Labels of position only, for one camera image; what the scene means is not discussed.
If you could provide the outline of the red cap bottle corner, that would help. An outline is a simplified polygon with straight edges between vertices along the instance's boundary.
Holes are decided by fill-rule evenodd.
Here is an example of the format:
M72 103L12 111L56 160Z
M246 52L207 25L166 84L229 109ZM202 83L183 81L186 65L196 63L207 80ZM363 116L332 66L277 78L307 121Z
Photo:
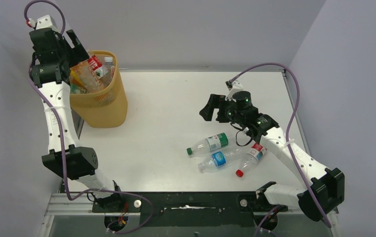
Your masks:
M87 61L98 79L108 74L109 70L95 54L91 55Z

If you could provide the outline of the green cap water bottle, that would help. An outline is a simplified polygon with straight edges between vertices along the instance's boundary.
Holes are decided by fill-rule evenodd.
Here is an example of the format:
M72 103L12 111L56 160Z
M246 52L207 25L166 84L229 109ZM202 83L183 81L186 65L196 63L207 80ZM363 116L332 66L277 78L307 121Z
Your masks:
M186 149L189 156L204 156L234 143L234 135L228 132L206 137Z

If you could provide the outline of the blue label clear bottle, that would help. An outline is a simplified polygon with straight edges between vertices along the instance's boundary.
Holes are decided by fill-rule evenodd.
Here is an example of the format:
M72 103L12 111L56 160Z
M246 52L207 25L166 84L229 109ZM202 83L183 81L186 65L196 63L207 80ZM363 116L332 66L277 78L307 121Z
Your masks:
M217 172L239 160L245 152L241 149L220 150L207 155L199 164L200 173Z

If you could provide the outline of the orange drink bottle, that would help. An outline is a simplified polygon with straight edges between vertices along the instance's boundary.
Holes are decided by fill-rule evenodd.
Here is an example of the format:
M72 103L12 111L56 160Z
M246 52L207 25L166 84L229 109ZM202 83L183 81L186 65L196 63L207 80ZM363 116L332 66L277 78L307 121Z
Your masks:
M79 77L88 93L97 93L105 89L104 84L96 76L87 61L82 61L72 66L71 70Z

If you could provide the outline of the yellow juice bottle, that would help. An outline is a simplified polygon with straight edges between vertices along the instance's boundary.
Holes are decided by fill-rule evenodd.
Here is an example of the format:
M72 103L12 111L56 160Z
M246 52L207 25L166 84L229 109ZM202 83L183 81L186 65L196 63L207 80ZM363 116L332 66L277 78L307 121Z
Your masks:
M70 81L71 94L87 94L88 93L87 89L85 88L80 78L74 71L71 71L69 81Z

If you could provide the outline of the small blue label bottle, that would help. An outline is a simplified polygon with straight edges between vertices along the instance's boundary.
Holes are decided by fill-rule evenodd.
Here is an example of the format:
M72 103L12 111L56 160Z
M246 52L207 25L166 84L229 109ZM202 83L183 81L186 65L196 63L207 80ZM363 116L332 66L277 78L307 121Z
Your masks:
M113 57L105 57L103 63L103 81L104 85L107 87L112 82L115 73L115 63Z

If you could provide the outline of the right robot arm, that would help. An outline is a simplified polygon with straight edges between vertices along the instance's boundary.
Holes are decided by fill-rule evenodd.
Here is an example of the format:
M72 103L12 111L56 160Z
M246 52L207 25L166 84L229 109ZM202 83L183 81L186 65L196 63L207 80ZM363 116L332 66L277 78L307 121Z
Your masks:
M199 114L205 121L235 123L253 141L280 160L300 181L301 187L268 182L256 191L256 204L261 210L275 205L299 208L312 221L327 221L327 214L344 201L343 172L319 163L298 146L287 132L267 114L252 105L248 91L234 93L231 100L224 95L211 94Z

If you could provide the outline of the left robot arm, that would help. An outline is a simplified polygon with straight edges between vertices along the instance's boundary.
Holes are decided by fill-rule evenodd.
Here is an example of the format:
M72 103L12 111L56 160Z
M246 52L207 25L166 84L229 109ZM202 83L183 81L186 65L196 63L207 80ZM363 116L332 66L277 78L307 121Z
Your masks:
M34 49L30 80L42 99L48 128L43 165L63 179L69 200L93 193L94 201L103 207L121 204L119 186L98 170L95 150L79 144L74 128L69 77L73 66L87 62L88 52L73 30L67 31L72 45L52 28L36 29L29 35Z

